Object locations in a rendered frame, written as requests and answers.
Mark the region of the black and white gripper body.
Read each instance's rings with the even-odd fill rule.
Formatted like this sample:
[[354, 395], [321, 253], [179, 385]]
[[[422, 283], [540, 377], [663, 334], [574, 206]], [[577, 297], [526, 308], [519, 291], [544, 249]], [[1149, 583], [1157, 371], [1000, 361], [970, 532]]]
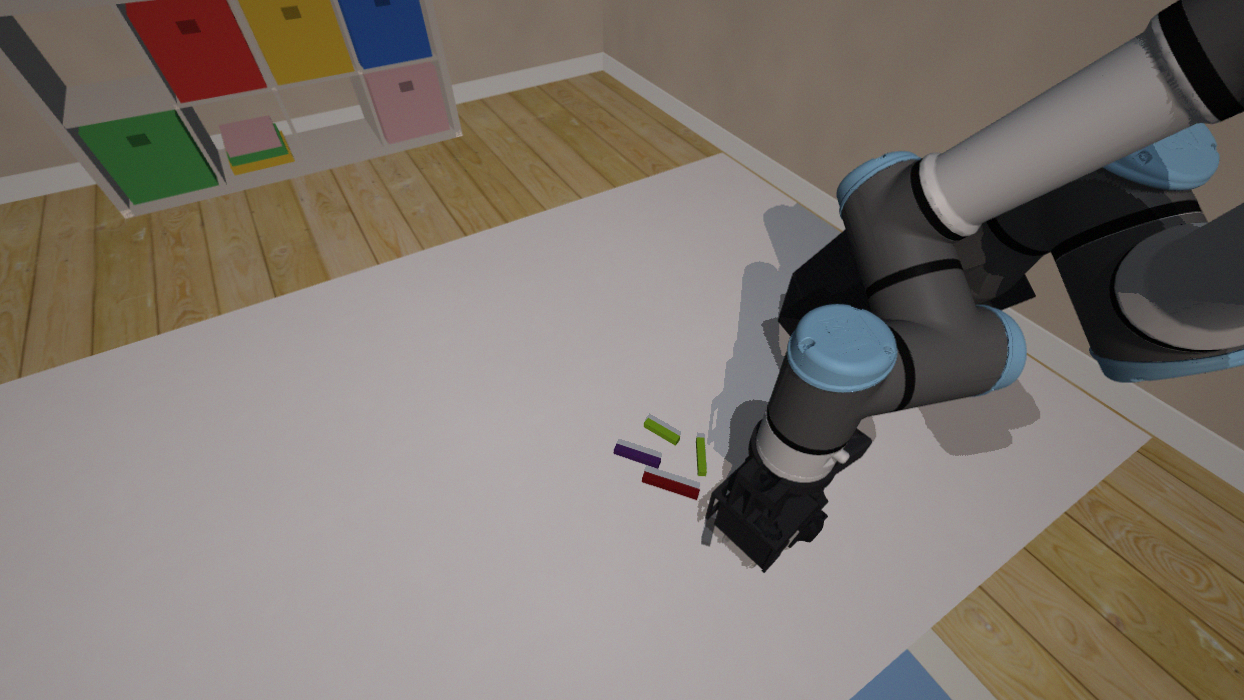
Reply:
[[[718, 510], [714, 525], [765, 573], [782, 553], [784, 547], [787, 546], [786, 543], [790, 542], [797, 528], [814, 518], [814, 510], [822, 510], [829, 504], [821, 489], [827, 487], [833, 480], [840, 463], [835, 463], [831, 472], [819, 481], [795, 482], [785, 477], [780, 480], [765, 466], [758, 453], [756, 436], [761, 421], [763, 419], [753, 430], [746, 461], [712, 492], [705, 518], [710, 518]], [[749, 460], [750, 463], [748, 463]], [[745, 464], [746, 466], [744, 466]], [[740, 472], [738, 472], [739, 470]], [[735, 477], [736, 482], [734, 482]], [[731, 492], [726, 495], [726, 490]], [[820, 492], [815, 494], [815, 491]], [[750, 496], [751, 494], [753, 496]], [[714, 505], [715, 499], [718, 502]], [[786, 504], [785, 499], [787, 499]], [[778, 507], [774, 509], [776, 505]]]

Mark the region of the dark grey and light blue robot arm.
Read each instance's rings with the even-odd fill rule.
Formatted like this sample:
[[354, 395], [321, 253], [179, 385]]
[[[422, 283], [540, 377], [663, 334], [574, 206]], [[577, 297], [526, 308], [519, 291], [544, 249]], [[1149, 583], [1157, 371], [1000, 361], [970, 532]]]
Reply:
[[1244, 366], [1244, 203], [1208, 224], [1191, 190], [1219, 165], [1205, 124], [1242, 112], [1244, 0], [1178, 0], [949, 150], [855, 168], [838, 214], [872, 313], [799, 321], [756, 436], [765, 466], [819, 481], [865, 455], [866, 417], [1011, 385], [1023, 331], [982, 303], [1047, 252], [1108, 379]]

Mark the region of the purple rod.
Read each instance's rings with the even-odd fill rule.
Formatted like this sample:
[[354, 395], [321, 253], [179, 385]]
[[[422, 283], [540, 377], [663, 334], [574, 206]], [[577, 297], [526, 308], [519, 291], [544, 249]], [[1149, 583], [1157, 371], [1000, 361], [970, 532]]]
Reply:
[[651, 454], [641, 453], [638, 450], [634, 450], [632, 448], [626, 448], [626, 446], [620, 445], [620, 444], [616, 444], [616, 446], [615, 446], [615, 455], [618, 455], [621, 458], [627, 458], [627, 459], [633, 460], [636, 463], [642, 463], [642, 464], [648, 465], [651, 467], [659, 467], [661, 466], [661, 458], [656, 458], [656, 456], [653, 456]]

